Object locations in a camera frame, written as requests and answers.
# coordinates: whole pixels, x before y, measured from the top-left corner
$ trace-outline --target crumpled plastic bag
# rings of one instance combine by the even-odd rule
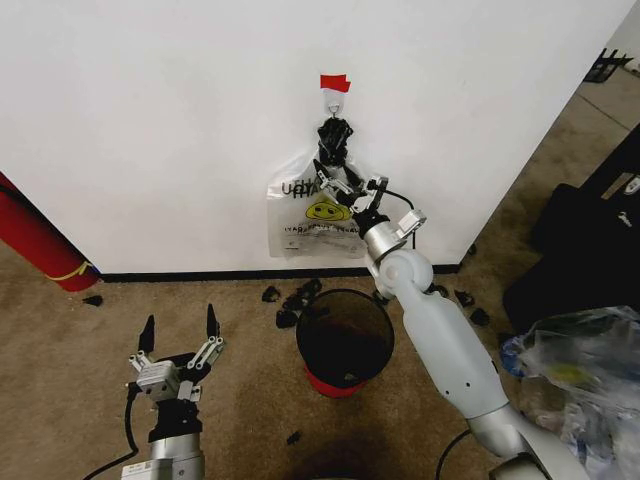
[[[635,480],[640,472],[640,315],[607,307],[540,320],[506,342],[509,371],[544,377],[567,393],[561,438],[594,480]]]

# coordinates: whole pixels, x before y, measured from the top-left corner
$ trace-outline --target trash can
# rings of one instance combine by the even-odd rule
[[[373,298],[336,289],[303,310],[296,340],[311,385],[328,397],[344,398],[382,371],[395,337],[389,315]]]

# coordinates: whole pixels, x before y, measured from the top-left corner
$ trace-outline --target red trash can base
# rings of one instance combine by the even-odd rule
[[[330,398],[350,397],[351,395],[356,393],[358,390],[362,390],[362,388],[367,384],[367,382],[364,381],[353,387],[338,388],[338,387],[334,387],[333,385],[329,385],[328,383],[324,383],[322,380],[319,380],[313,373],[309,371],[309,368],[306,365],[304,366],[304,371],[306,372],[307,378],[309,379],[309,382],[311,382],[311,385],[313,386],[313,388],[315,388],[318,393],[324,395],[325,397],[330,397]]]

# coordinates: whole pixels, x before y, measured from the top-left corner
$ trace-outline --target black debris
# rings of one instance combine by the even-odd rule
[[[309,280],[307,283],[303,285],[303,287],[305,285],[307,286],[307,288],[312,289],[315,293],[319,293],[320,290],[322,290],[322,283],[317,278],[313,278]]]
[[[82,302],[87,305],[93,305],[94,307],[99,307],[102,305],[102,295],[92,295],[91,297],[83,298]]]
[[[449,298],[449,290],[447,290],[443,285],[436,285],[435,283],[432,283],[426,293],[433,292],[438,292],[442,298]]]
[[[289,311],[300,311],[305,307],[305,304],[309,302],[306,299],[303,299],[297,295],[291,295],[288,297],[284,303],[282,304],[282,308]]]
[[[274,303],[280,299],[280,292],[273,285],[269,285],[267,289],[262,293],[262,301],[267,303]]]
[[[461,292],[460,290],[454,290],[453,293],[456,294],[456,298],[460,302],[460,305],[463,307],[470,307],[476,303],[473,295],[468,292]]]
[[[347,139],[353,129],[342,118],[329,118],[318,129],[320,163],[329,167],[344,167],[347,158]]]
[[[300,431],[296,430],[291,435],[289,435],[289,438],[287,438],[287,445],[293,445],[294,443],[298,443],[301,436],[302,434],[300,433]]]
[[[291,310],[278,310],[276,313],[276,327],[290,328],[298,323],[298,314]]]
[[[309,280],[300,288],[296,289],[293,295],[287,297],[282,304],[282,308],[299,312],[311,303],[311,300],[315,298],[320,290],[322,290],[320,280],[317,278]]]
[[[478,325],[479,327],[486,327],[489,325],[491,321],[491,317],[489,314],[485,312],[482,308],[476,308],[471,314],[471,321]]]

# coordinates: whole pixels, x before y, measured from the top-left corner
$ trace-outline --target red cylinder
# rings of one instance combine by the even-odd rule
[[[91,264],[0,173],[0,238],[69,292],[99,279]]]
[[[362,383],[354,385],[353,387],[347,388],[339,388],[334,387],[333,385],[329,385],[328,383],[324,383],[318,377],[316,377],[313,373],[309,371],[309,367],[304,366],[304,371],[307,372],[307,378],[311,383],[311,386],[316,389],[318,393],[324,395],[325,397],[330,398],[347,398],[356,393],[358,390],[361,390],[366,384],[366,380]]]

